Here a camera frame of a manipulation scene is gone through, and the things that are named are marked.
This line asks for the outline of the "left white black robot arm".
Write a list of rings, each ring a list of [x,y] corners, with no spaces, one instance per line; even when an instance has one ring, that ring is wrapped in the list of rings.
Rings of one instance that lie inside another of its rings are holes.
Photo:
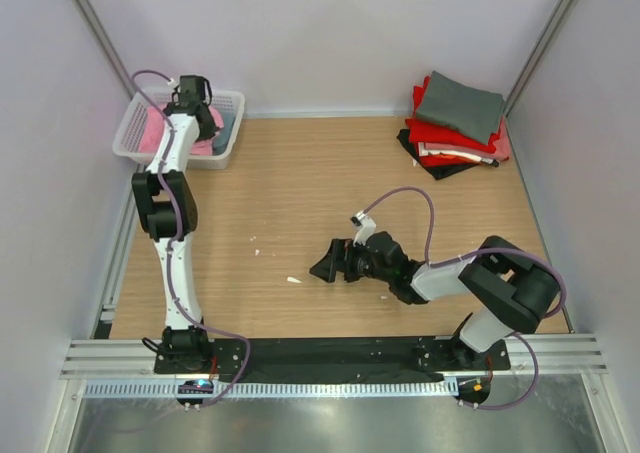
[[[131,180],[140,224],[160,261],[166,301],[161,339],[145,338],[143,344],[156,354],[157,373],[204,373],[213,353],[195,293],[192,244],[198,211],[185,170],[193,145],[213,138],[218,127],[208,79],[184,75],[168,83],[172,92],[166,106],[149,103],[164,122],[159,146]]]

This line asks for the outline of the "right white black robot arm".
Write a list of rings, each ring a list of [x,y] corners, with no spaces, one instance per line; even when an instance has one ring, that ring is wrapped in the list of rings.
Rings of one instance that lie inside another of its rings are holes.
[[[490,352],[505,337],[534,333],[544,318],[562,309],[566,299],[566,286],[557,271],[499,236],[439,264],[410,258],[387,232],[362,242],[335,238],[309,272],[326,283],[338,275],[348,283],[378,280],[408,305],[473,295],[481,310],[469,314],[450,339],[430,339],[423,345],[418,363],[429,372],[487,365]]]

